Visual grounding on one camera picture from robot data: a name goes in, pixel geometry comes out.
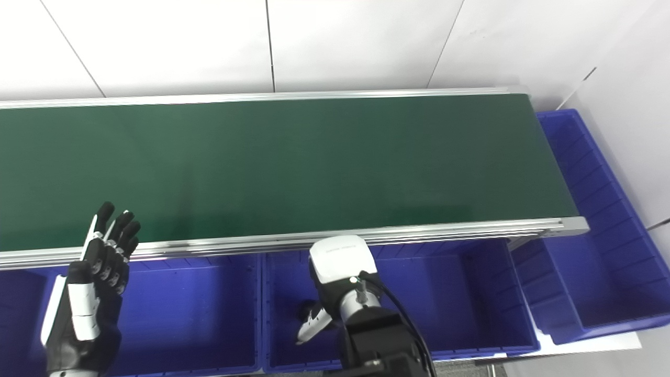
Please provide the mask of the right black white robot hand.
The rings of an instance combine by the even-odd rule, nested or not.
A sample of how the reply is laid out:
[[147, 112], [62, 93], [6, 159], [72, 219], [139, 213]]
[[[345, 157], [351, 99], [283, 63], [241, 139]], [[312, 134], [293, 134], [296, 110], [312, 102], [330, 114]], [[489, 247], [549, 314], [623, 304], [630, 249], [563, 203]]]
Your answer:
[[383, 291], [370, 248], [356, 235], [321, 239], [309, 249], [309, 275], [319, 300], [309, 309], [298, 330], [296, 344], [311, 341], [339, 320], [343, 324], [355, 313], [380, 306]]

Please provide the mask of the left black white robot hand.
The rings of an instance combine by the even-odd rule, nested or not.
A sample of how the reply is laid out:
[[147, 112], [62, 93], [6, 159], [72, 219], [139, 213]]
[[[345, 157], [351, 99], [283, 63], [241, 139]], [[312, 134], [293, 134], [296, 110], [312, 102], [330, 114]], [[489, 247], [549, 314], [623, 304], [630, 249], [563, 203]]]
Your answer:
[[81, 255], [58, 275], [40, 340], [47, 376], [105, 376], [120, 348], [118, 327], [129, 260], [141, 228], [134, 213], [104, 202], [87, 231]]

